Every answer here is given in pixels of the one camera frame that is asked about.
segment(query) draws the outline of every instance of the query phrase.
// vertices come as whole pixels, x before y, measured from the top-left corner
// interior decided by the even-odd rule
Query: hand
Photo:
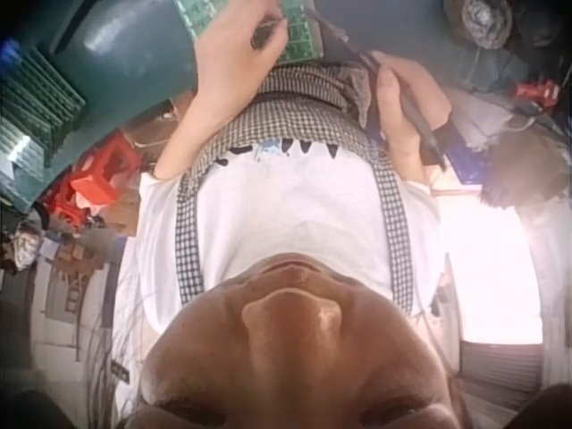
[[[250,40],[268,16],[282,17],[277,0],[230,0],[195,42],[195,103],[221,126],[252,101],[288,43],[288,22],[283,19],[265,46],[253,49]]]
[[[383,64],[377,77],[377,104],[390,152],[418,156],[421,138],[401,110],[401,88],[397,76],[408,84],[432,130],[437,130],[449,120],[450,101],[431,74],[418,63],[379,51],[373,51],[372,55]]]

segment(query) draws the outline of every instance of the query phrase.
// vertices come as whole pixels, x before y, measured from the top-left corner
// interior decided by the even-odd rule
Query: red stool
[[[138,152],[116,131],[105,146],[80,159],[70,184],[94,206],[107,206],[117,201],[140,163]]]
[[[70,186],[69,174],[63,176],[59,185],[49,191],[44,199],[44,207],[50,215],[65,220],[75,228],[81,227],[89,214],[89,209],[75,205],[75,190]]]

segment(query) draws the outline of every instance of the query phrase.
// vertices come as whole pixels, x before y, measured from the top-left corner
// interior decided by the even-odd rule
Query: green circuit board
[[[228,0],[174,1],[193,40],[228,3]],[[324,55],[319,26],[308,19],[306,7],[314,8],[313,0],[282,0],[282,11],[288,18],[290,40],[278,61],[280,64],[315,60]]]

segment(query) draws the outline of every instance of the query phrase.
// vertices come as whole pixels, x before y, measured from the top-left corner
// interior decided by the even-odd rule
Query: table
[[[46,52],[72,3],[39,2],[17,39]],[[442,0],[315,0],[315,5],[359,46],[417,59],[448,84],[487,89],[500,72],[517,78],[528,72],[504,51],[484,51],[453,38]],[[324,38],[324,50],[326,59],[348,58],[343,46],[329,38]],[[48,59],[88,104],[44,180],[20,177],[17,187],[24,198],[15,203],[21,211],[116,127],[196,83],[190,37],[172,0],[101,0],[68,47]]]

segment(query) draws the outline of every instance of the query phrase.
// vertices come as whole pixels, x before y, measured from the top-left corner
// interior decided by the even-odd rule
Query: bright window
[[[526,234],[513,209],[439,198],[464,341],[541,344],[543,323]]]

